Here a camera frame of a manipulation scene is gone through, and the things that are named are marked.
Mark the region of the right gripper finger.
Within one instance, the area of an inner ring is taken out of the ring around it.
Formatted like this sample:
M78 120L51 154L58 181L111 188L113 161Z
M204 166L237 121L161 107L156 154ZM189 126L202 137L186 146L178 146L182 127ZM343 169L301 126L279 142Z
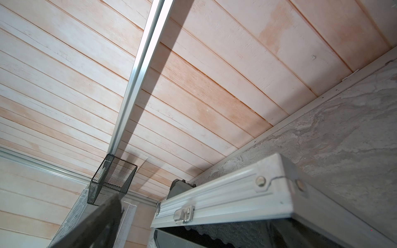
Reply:
M53 248L112 248L123 212L121 200L113 195Z

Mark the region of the silver aluminium poker case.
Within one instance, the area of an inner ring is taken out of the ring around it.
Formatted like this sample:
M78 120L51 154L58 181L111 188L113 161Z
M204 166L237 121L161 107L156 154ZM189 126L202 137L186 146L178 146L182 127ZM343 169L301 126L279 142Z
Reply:
M157 205L158 248L394 248L397 237L281 154Z

